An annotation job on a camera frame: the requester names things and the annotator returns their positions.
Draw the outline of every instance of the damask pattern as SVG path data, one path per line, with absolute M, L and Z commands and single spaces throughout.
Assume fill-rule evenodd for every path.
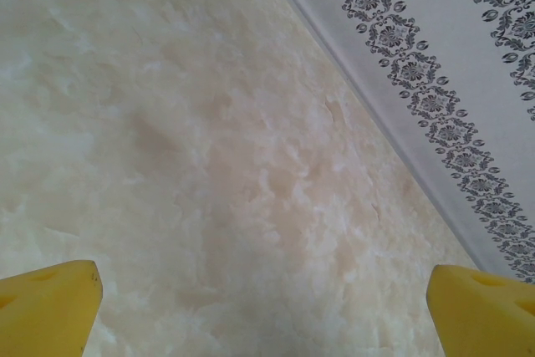
M 515 1 L 499 0 L 510 4 Z M 449 80 L 441 75 L 436 57 L 427 53 L 427 42 L 417 38 L 420 29 L 415 20 L 404 17 L 405 2 L 343 0 L 342 9 L 348 18 L 359 20 L 356 30 L 367 35 L 366 45 L 371 53 L 383 56 L 380 67 L 386 69 L 394 86 L 402 88 L 400 97 L 406 99 L 411 114 L 419 118 L 418 125 L 426 130 L 427 140 L 436 144 L 436 153 L 452 171 L 451 177 L 466 194 L 466 200 L 509 267 L 525 282 L 535 283 L 535 231 L 521 214 L 522 208 L 514 201 L 514 194 L 507 191 L 509 185 L 500 177 L 500 169 L 492 165 L 491 154 L 482 149 L 485 142 L 476 137 L 477 129 L 467 119 L 468 112 L 459 109 L 456 92 L 446 88 Z M 535 29 L 535 25 L 527 23 L 531 18 L 529 13 L 523 14 L 524 20 L 520 17 L 512 19 L 504 29 L 508 33 L 522 33 L 522 39 L 517 39 L 519 43 L 523 48 L 533 48 L 529 42 L 532 36 L 526 33 Z M 504 44 L 509 40 L 496 38 Z M 518 80 L 532 80 L 533 70 L 529 69 L 535 62 L 533 55 L 518 56 L 521 61 L 515 72 Z
M 531 102 L 527 110 L 531 120 L 535 121 L 535 0 L 474 0 L 475 3 L 486 3 L 492 8 L 487 9 L 482 18 L 493 23 L 491 37 L 496 46 L 509 48 L 502 56 L 504 63 L 515 64 L 516 70 L 511 72 L 514 84 L 527 87 L 521 93 L 521 99 Z

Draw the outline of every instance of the wallpaper border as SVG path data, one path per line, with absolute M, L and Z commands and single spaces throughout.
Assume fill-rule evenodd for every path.
M 476 125 L 460 109 L 456 92 L 447 89 L 436 56 L 427 52 L 428 42 L 419 38 L 415 19 L 406 17 L 403 0 L 343 0 L 348 18 L 359 20 L 356 31 L 367 35 L 372 54 L 382 56 L 379 66 L 386 69 L 392 85 L 400 87 L 408 111 L 418 117 L 425 137 L 437 145 L 436 154 L 451 171 L 460 191 L 479 216 L 492 241 L 515 275 L 535 283 L 535 230 L 522 215 L 522 208 L 508 191 L 500 169 L 476 137 Z

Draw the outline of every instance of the yellow foam piece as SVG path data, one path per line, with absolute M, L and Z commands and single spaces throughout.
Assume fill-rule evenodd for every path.
M 439 265 L 427 305 L 446 357 L 535 357 L 535 286 Z
M 102 283 L 92 261 L 0 280 L 0 356 L 82 355 L 101 299 Z

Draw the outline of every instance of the hole in yellow object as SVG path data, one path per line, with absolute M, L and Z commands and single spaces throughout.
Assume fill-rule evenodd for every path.
M 36 276 L 35 278 L 31 278 L 30 280 L 33 280 L 34 282 L 42 282 L 45 280 L 49 280 L 50 278 L 53 278 L 54 276 L 56 276 L 56 272 L 49 272 L 49 273 L 44 273 L 41 276 Z
M 517 301 L 517 306 L 535 316 L 535 301 Z
M 0 296 L 0 309 L 3 309 L 16 298 L 16 296 Z
M 502 280 L 489 278 L 484 274 L 476 273 L 472 275 L 471 278 L 484 286 L 505 286 L 505 283 Z

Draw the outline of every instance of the yellow plastic part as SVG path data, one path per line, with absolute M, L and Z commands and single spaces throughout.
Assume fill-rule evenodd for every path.
M 82 355 L 101 299 L 93 261 L 0 280 L 0 356 Z
M 446 357 L 535 357 L 535 286 L 456 266 L 431 274 L 427 305 Z

